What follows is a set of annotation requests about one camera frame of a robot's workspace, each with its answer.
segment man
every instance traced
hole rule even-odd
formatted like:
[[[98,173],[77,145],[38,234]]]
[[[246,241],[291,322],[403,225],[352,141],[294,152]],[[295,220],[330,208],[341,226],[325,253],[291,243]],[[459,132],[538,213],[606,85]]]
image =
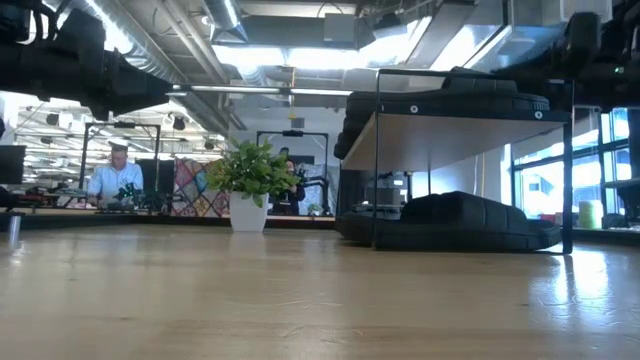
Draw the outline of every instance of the man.
[[[96,168],[87,190],[90,204],[97,205],[98,198],[103,202],[115,201],[113,197],[129,183],[142,190],[142,169],[137,164],[127,162],[127,151],[126,146],[114,145],[111,148],[111,164]]]
[[[287,160],[287,173],[293,175],[296,166],[290,159]],[[273,205],[274,215],[300,215],[300,201],[304,200],[305,193],[302,184],[293,185],[277,197]]]

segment green leaves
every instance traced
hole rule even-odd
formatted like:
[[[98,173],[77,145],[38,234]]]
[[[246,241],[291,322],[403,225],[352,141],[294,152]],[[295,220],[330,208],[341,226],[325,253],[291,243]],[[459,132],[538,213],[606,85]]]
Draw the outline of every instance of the green leaves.
[[[207,173],[210,189],[240,192],[243,199],[252,198],[256,206],[262,207],[262,195],[280,194],[300,180],[287,173],[285,156],[270,154],[273,147],[268,141],[256,145],[230,138],[229,142],[236,150],[227,151],[213,163]]]

